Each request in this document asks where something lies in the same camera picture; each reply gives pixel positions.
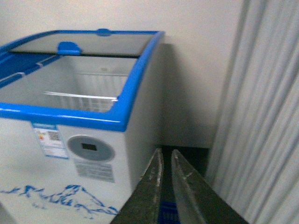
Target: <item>blue lid handle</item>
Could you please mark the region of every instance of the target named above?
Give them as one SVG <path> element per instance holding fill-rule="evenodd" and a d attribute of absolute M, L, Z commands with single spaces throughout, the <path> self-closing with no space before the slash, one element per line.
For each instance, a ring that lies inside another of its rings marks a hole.
<path fill-rule="evenodd" d="M 62 41 L 57 46 L 57 54 L 59 55 L 80 55 L 81 51 L 80 47 L 74 42 Z"/>
<path fill-rule="evenodd" d="M 111 36 L 112 31 L 110 29 L 98 29 L 96 33 L 98 36 Z"/>

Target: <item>white wall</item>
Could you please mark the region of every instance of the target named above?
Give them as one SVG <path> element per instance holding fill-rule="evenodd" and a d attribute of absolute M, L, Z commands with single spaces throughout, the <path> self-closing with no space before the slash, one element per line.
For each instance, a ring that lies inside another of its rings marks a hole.
<path fill-rule="evenodd" d="M 240 0 L 2 0 L 0 44 L 52 29 L 164 30 L 164 144 L 210 147 Z"/>

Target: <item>dark floor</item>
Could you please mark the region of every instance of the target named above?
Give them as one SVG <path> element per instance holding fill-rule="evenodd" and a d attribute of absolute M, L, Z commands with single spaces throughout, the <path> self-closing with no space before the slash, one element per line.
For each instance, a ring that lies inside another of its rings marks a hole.
<path fill-rule="evenodd" d="M 161 202 L 175 202 L 171 181 L 171 153 L 174 149 L 177 149 L 201 175 L 205 174 L 207 168 L 209 149 L 163 146 L 164 173 Z"/>

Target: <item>blue mountain graphic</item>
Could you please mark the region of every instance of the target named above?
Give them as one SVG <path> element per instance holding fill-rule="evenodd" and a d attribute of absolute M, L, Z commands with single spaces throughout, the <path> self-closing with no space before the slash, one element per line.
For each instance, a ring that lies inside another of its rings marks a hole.
<path fill-rule="evenodd" d="M 18 194 L 30 199 L 32 206 L 40 209 L 47 209 L 46 203 L 54 203 L 64 205 L 69 208 L 74 208 L 80 212 L 83 217 L 93 219 L 94 215 L 105 213 L 108 215 L 117 215 L 118 210 L 112 206 L 107 207 L 97 199 L 94 195 L 89 193 L 81 185 L 68 185 L 64 190 L 57 194 L 45 194 L 45 188 L 39 189 L 31 185 L 26 185 L 23 190 L 21 188 L 13 188 L 10 191 L 0 191 L 3 194 Z"/>

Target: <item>chest freezer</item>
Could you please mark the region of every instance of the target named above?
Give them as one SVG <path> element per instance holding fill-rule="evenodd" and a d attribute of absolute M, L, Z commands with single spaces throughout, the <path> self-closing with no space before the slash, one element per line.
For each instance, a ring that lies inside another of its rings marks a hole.
<path fill-rule="evenodd" d="M 58 30 L 0 48 L 0 203 L 107 224 L 159 145 L 161 31 Z"/>

